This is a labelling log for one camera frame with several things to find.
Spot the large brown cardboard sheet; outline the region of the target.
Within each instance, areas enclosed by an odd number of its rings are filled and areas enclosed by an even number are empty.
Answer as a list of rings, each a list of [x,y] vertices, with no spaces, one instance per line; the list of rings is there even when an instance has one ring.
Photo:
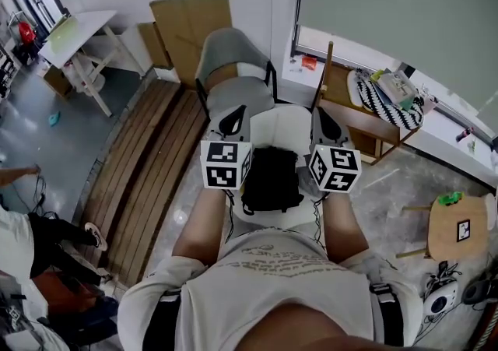
[[[194,89],[206,37],[232,26],[230,0],[155,0],[149,7],[180,82]]]

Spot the wooden slat platform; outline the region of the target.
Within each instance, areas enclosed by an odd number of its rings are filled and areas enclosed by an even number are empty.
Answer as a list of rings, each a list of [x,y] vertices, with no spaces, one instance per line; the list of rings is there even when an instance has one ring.
[[[83,223],[99,227],[108,248],[81,247],[96,268],[126,286],[145,274],[156,238],[207,125],[195,91],[153,80],[129,111],[96,176]]]

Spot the black backpack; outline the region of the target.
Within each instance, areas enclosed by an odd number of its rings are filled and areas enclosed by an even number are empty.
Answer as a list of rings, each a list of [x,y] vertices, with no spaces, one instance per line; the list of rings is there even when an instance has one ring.
[[[287,212],[303,201],[296,173],[297,157],[294,151],[274,146],[254,150],[241,195],[245,214]]]

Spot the red bag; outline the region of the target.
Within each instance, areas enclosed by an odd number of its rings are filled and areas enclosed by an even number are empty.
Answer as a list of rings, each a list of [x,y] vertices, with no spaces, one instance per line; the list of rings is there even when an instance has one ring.
[[[37,39],[36,32],[27,22],[19,22],[19,35],[21,37],[21,41],[25,45],[33,44]]]

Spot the wooden shelf rack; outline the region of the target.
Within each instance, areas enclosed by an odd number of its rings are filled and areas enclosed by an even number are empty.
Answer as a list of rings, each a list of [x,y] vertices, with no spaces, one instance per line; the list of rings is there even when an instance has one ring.
[[[338,123],[346,126],[364,162],[373,166],[400,147],[416,133],[388,123],[364,107],[352,103],[347,86],[346,67],[332,61],[334,44],[328,43],[324,70],[317,88],[313,107],[323,107]]]

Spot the black white zigzag cushion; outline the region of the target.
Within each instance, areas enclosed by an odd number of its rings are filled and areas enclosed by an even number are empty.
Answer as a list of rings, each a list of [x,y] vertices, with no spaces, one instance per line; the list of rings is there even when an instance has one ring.
[[[373,112],[382,120],[389,122],[399,128],[414,130],[423,124],[423,99],[415,96],[412,106],[406,110],[395,104],[385,104],[379,97],[374,83],[370,80],[370,73],[360,68],[349,72],[353,83],[359,92],[362,105],[368,111]]]

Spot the white round tracking device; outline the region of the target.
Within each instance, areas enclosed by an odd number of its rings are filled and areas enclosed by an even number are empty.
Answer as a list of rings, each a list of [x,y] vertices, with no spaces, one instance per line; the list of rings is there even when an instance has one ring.
[[[434,316],[449,311],[458,299],[458,281],[451,278],[435,278],[428,284],[423,298],[426,316]]]

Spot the small brown cardboard sheet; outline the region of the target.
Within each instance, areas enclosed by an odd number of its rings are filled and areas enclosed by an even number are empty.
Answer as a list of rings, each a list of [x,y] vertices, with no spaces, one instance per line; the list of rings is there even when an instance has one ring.
[[[160,35],[156,22],[138,23],[139,33],[154,67],[170,70],[173,63]]]

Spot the dark blue clothing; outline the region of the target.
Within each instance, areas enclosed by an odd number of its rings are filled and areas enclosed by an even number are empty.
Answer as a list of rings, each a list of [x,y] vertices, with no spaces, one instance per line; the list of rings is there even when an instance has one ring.
[[[119,303],[113,297],[103,297],[96,304],[72,318],[71,339],[78,346],[88,346],[117,334]]]

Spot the round wooden coffee table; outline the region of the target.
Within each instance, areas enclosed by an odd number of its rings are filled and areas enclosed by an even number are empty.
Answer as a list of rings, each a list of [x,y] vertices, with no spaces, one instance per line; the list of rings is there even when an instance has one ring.
[[[463,195],[454,205],[440,205],[436,199],[432,205],[405,206],[402,211],[428,213],[427,238],[424,248],[397,254],[397,258],[422,254],[438,262],[460,260],[488,249],[489,232],[498,224],[498,197],[491,193],[482,197]],[[466,219],[470,220],[471,236],[457,242],[457,223]]]

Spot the white trestle table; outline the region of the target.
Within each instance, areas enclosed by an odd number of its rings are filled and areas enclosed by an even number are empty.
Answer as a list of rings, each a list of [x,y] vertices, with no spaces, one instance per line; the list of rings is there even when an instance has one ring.
[[[51,42],[44,43],[39,51],[39,55],[56,68],[63,68],[67,62],[71,62],[80,80],[79,84],[84,85],[90,96],[97,102],[100,109],[110,117],[112,112],[101,98],[99,92],[94,87],[94,82],[100,72],[108,66],[113,58],[119,54],[125,56],[132,64],[133,68],[140,76],[145,75],[139,62],[135,59],[131,51],[110,28],[109,22],[117,15],[115,10],[81,12],[74,15],[78,20],[78,27],[73,34],[64,39],[61,44]],[[92,71],[87,72],[82,65],[79,51],[84,44],[90,40],[98,31],[102,30],[112,43],[112,50],[105,58],[89,57],[89,60],[96,63]]]

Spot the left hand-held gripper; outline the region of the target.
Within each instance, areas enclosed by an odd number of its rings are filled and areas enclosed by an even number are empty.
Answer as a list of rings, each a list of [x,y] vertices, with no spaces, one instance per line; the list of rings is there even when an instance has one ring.
[[[239,189],[251,166],[250,116],[245,105],[213,118],[201,141],[200,162],[206,188]]]

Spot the person's right forearm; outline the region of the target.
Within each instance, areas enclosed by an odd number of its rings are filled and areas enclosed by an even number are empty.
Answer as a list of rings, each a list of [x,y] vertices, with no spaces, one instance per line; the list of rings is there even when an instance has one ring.
[[[328,259],[336,264],[367,250],[348,194],[330,193],[322,202],[324,242]]]

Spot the person's left forearm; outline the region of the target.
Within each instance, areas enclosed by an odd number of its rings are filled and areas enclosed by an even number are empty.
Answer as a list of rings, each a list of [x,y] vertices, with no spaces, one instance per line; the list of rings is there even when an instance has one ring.
[[[207,266],[215,264],[222,241],[225,211],[225,191],[202,189],[172,255],[198,260]]]

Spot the pale green mat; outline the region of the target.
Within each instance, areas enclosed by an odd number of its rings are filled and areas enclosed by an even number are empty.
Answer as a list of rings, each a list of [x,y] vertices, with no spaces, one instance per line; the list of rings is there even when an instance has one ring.
[[[61,44],[66,37],[75,32],[77,27],[78,20],[74,16],[62,17],[47,36],[46,42]]]

